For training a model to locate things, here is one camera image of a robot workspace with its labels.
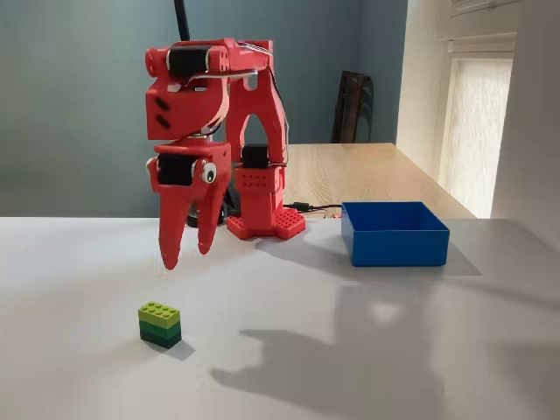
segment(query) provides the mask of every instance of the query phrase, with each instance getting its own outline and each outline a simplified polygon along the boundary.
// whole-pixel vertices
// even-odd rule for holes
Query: red robot arm
[[[304,230],[304,217],[283,207],[286,121],[271,41],[178,42],[148,50],[146,68],[157,77],[146,93],[148,138],[174,140],[156,146],[158,156],[148,163],[152,189],[160,195],[159,245],[165,267],[172,270],[178,262],[192,203],[198,209],[199,251],[210,249],[232,159],[242,162],[235,169],[241,217],[227,220],[230,231],[240,238],[288,239]],[[255,90],[247,83],[252,74],[258,75]],[[264,162],[261,158],[256,167],[244,153],[244,130],[253,114],[269,139]],[[212,143],[212,133],[226,116],[227,142]]]

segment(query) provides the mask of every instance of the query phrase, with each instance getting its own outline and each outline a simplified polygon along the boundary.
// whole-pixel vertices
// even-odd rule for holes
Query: stacked lego bricks
[[[179,310],[164,304],[149,302],[138,310],[140,338],[165,348],[181,341]]]

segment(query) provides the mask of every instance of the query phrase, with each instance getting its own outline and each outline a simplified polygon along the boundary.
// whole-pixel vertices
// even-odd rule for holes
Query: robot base
[[[271,230],[251,230],[245,227],[241,217],[227,218],[227,229],[239,239],[246,240],[256,236],[275,236],[290,239],[305,230],[305,217],[293,208],[283,208],[274,218],[275,227]]]

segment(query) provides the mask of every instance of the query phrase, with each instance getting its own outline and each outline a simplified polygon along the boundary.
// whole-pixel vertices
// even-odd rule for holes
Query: wall
[[[447,43],[432,0],[409,0],[396,147],[431,175]]]
[[[371,141],[395,143],[407,0],[364,0],[362,16],[360,72],[374,83]]]
[[[560,3],[525,0],[493,203],[560,251]]]
[[[330,140],[340,72],[359,65],[361,6],[186,2],[194,38],[276,41],[293,143]],[[157,215],[144,51],[179,39],[172,0],[2,1],[0,39],[0,215]]]

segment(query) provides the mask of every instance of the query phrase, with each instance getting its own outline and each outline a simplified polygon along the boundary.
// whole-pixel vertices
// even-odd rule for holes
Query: cable
[[[280,99],[280,102],[282,103],[283,121],[284,121],[284,124],[286,126],[286,161],[283,163],[283,165],[287,166],[288,162],[290,162],[290,153],[288,152],[288,146],[290,145],[290,123],[288,122],[288,116],[286,115],[284,100],[282,99],[282,96],[280,95],[280,90],[278,89],[277,78],[274,76],[274,72],[272,71],[272,69],[270,67],[269,67],[269,72],[270,72],[270,76],[272,77],[272,84],[274,85],[274,89],[276,90],[276,94],[278,95],[278,98]]]
[[[191,33],[189,32],[189,24],[186,18],[185,0],[175,1],[175,14],[177,15],[178,34],[181,41],[190,41]]]
[[[309,213],[309,212],[314,212],[314,211],[317,211],[317,210],[326,210],[327,208],[342,208],[342,205],[340,205],[340,204],[328,204],[326,206],[311,206],[309,203],[300,203],[300,202],[296,201],[293,204],[284,205],[284,207],[294,208],[299,213]]]

